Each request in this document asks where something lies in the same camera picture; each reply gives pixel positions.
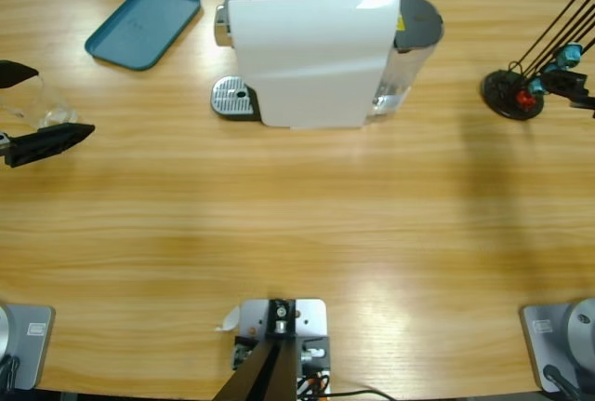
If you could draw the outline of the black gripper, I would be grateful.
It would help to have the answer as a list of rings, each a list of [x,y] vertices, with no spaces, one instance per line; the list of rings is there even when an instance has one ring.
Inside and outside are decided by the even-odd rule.
[[[0,60],[1,89],[11,88],[37,75],[38,71],[30,66]],[[1,132],[0,157],[9,167],[24,166],[69,150],[88,138],[95,129],[89,124],[62,123],[18,137]]]

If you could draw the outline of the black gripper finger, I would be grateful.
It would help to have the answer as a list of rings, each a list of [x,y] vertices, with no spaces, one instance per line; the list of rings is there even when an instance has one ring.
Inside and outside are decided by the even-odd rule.
[[[590,96],[588,92],[572,93],[569,101],[572,108],[595,111],[595,98]]]
[[[586,94],[587,76],[572,71],[550,71],[541,74],[543,88],[553,94]]]

